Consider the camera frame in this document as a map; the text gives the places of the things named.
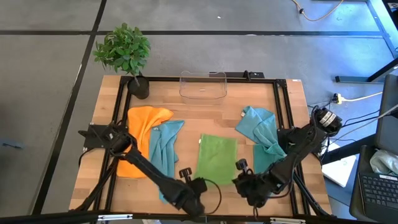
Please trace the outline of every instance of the light blue towel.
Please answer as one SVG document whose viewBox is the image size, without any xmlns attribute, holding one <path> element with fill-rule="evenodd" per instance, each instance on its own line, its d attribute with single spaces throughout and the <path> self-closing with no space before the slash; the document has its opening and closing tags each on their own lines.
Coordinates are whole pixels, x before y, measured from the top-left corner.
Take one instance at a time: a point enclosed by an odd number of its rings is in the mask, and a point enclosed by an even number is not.
<svg viewBox="0 0 398 224">
<path fill-rule="evenodd" d="M 254 172 L 258 174 L 286 154 L 278 145 L 275 115 L 272 112 L 251 106 L 245 107 L 243 112 L 244 116 L 236 130 L 257 143 L 253 147 L 253 157 Z"/>
<path fill-rule="evenodd" d="M 174 142 L 183 124 L 184 121 L 168 121 L 153 127 L 150 132 L 149 160 L 168 177 L 174 177 L 174 163 L 178 161 Z M 161 192 L 159 198 L 166 203 Z"/>
</svg>

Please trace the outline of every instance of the gray floor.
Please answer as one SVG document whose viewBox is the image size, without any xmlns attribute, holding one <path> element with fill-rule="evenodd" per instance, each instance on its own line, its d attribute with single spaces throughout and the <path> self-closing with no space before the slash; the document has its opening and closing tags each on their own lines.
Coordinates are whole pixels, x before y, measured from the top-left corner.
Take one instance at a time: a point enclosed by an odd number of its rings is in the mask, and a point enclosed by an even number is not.
<svg viewBox="0 0 398 224">
<path fill-rule="evenodd" d="M 91 30 L 100 2 L 3 0 L 0 30 Z M 312 17 L 320 16 L 336 4 L 299 2 Z M 298 16 L 289 0 L 108 1 L 99 29 L 111 30 L 122 22 L 142 30 L 377 31 L 363 2 L 345 2 L 330 17 L 312 23 Z M 148 38 L 152 53 L 142 71 L 144 75 L 176 76 L 183 70 L 260 71 L 269 78 L 301 79 L 308 104 L 329 100 L 333 93 L 356 98 L 382 91 L 382 85 L 339 84 L 333 78 L 368 76 L 393 59 L 380 37 L 152 35 Z M 88 36 L 0 36 L 0 136 L 25 144 L 22 150 L 0 146 L 0 216 L 30 212 L 87 40 Z M 45 201 L 45 213 L 68 209 L 83 145 L 77 131 L 86 129 L 91 120 L 105 74 L 114 72 L 103 71 L 90 57 Z M 331 108 L 348 119 L 376 111 L 380 99 L 375 96 Z M 342 130 L 340 135 L 351 128 L 354 126 Z M 360 139 L 375 129 L 376 124 L 369 125 L 346 139 Z M 346 208 L 339 207 L 338 202 L 332 203 L 332 209 L 342 214 L 339 217 L 346 217 L 341 212 L 346 212 Z"/>
</svg>

